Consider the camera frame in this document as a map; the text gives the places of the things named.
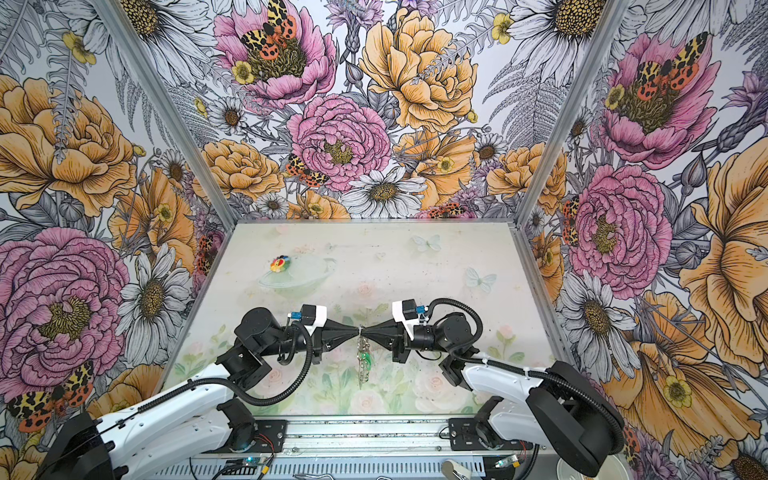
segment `floral wallpaper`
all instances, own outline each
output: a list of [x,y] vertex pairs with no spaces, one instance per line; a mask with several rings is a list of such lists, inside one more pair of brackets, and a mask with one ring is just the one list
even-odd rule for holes
[[224,238],[93,8],[1,0],[0,475],[152,396]]
[[237,216],[325,220],[513,217],[605,0],[121,4]]
[[767,29],[765,0],[632,2],[525,223],[638,480],[768,478]]

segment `pink peony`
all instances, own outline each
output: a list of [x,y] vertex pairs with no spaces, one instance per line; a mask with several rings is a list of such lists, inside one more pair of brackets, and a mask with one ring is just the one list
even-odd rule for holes
[[123,350],[115,336],[128,268],[80,230],[48,228],[0,246],[0,394],[51,391],[87,361],[94,374]]
[[619,299],[639,295],[667,260],[672,227],[663,215],[664,193],[637,165],[603,165],[579,197],[574,270],[588,271]]
[[227,70],[235,67],[232,84],[246,90],[246,100],[250,101],[246,106],[257,112],[308,101],[329,91],[336,80],[336,46],[332,35],[323,37],[306,8],[299,13],[287,0],[286,7],[288,15],[296,19],[296,38],[281,47],[280,55],[272,61],[249,55],[240,40],[249,31],[263,30],[267,8],[257,14],[249,7],[244,17],[232,12],[231,18],[218,15],[214,19],[216,48],[223,52],[219,65]]
[[608,79],[606,108],[598,119],[600,143],[608,151],[616,151],[625,161],[643,162],[651,170],[658,170],[672,163],[705,132],[717,111],[707,108],[707,102],[720,63],[709,65],[712,41],[711,35],[704,35],[699,69],[690,83],[679,91],[659,87],[646,101],[637,96],[642,86],[637,79],[638,65],[651,61],[664,65],[686,45],[673,46],[671,39],[660,44],[658,36],[642,34],[629,47],[619,61],[619,71]]
[[314,98],[288,120],[293,153],[310,170],[330,177],[326,187],[346,192],[351,180],[389,162],[389,137],[373,109],[336,94]]

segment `black mounting plate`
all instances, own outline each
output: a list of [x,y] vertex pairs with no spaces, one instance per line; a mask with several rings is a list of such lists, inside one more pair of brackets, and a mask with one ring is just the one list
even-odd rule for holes
[[[454,452],[467,452],[469,450],[488,450],[480,443],[476,433],[477,419],[448,419],[448,435],[451,438],[451,450]],[[522,450],[523,442],[510,442],[505,440],[498,450]],[[525,448],[533,449],[533,444],[525,442]]]
[[[288,426],[287,420],[259,420],[254,419],[256,422],[256,434],[264,435],[267,437],[273,445],[275,445],[275,453],[283,451],[283,441],[285,440],[286,427]],[[227,447],[222,447],[217,450],[211,450],[207,453],[231,453]],[[244,453],[272,453],[272,448],[269,443],[263,441],[259,437],[256,437],[256,443]]]

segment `white daisy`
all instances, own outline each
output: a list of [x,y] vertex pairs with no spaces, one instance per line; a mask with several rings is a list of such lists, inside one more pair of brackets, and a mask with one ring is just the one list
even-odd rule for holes
[[403,180],[405,167],[391,169],[386,176],[378,170],[349,182],[353,188],[341,197],[341,203],[351,214],[360,218],[408,218],[422,207],[426,190],[424,177]]
[[227,13],[232,7],[241,17],[245,16],[246,7],[250,7],[256,13],[261,13],[261,0],[214,0],[214,12],[217,15]]
[[720,480],[768,478],[768,441],[765,436],[756,440],[747,435],[737,445],[739,456],[720,472]]
[[189,180],[192,172],[187,169],[187,162],[178,150],[169,149],[163,152],[157,165],[163,170],[168,180],[179,190],[184,189],[184,183]]
[[592,123],[592,112],[586,105],[581,106],[571,129],[568,132],[568,146],[573,147],[587,133],[589,125]]
[[132,365],[159,363],[168,358],[169,339],[181,328],[181,313],[192,300],[190,274],[177,263],[176,249],[163,243],[154,266],[139,253],[136,261],[138,284],[129,283],[120,292],[120,323],[115,335],[125,334],[125,357]]
[[[525,76],[541,66],[542,79],[554,75],[555,84],[562,86],[584,59],[605,0],[514,1],[516,5],[511,10],[514,23],[508,33],[518,44],[511,62],[527,61]],[[622,24],[625,30],[637,31],[641,25],[635,21],[637,13],[632,9],[627,11],[631,19]]]
[[601,382],[609,381],[611,376],[620,378],[611,361],[612,353],[616,364],[630,378],[640,368],[640,359],[621,334],[634,329],[634,318],[612,308],[613,299],[611,286],[601,285],[596,276],[590,276],[586,270],[584,278],[569,272],[556,309],[584,368]]
[[496,161],[507,152],[507,142],[499,134],[480,134],[475,142],[475,151],[482,163]]
[[243,104],[235,97],[218,98],[208,105],[208,121],[229,135],[236,135],[246,126]]
[[[107,60],[117,78],[123,78],[127,64],[114,39],[93,7],[95,0],[60,0],[58,8],[69,28],[83,37],[85,49],[95,54],[107,52]],[[147,51],[157,72],[171,86],[192,78],[205,78],[208,47],[216,39],[207,33],[211,19],[208,4],[198,0],[121,0],[123,10]]]
[[754,8],[755,0],[654,0],[645,8],[645,31],[678,45],[702,31],[717,35],[727,19],[741,23]]
[[536,238],[544,231],[544,225],[547,223],[547,214],[544,213],[544,209],[538,205],[534,205],[531,210],[531,216],[528,217],[528,221],[525,222],[525,233],[528,238]]
[[262,195],[253,204],[259,213],[272,219],[285,218],[288,213],[288,200],[282,198],[276,192]]

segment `metal bracket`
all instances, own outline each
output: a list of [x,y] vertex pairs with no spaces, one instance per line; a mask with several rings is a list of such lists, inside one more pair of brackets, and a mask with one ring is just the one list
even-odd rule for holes
[[[477,419],[448,419],[448,432],[451,436],[451,450],[454,452],[468,452],[478,450],[489,450],[495,452],[495,450],[487,449],[482,443],[480,443],[477,435]],[[533,449],[533,444],[526,442],[525,448]],[[504,440],[502,446],[498,450],[522,450],[523,442],[510,442]]]

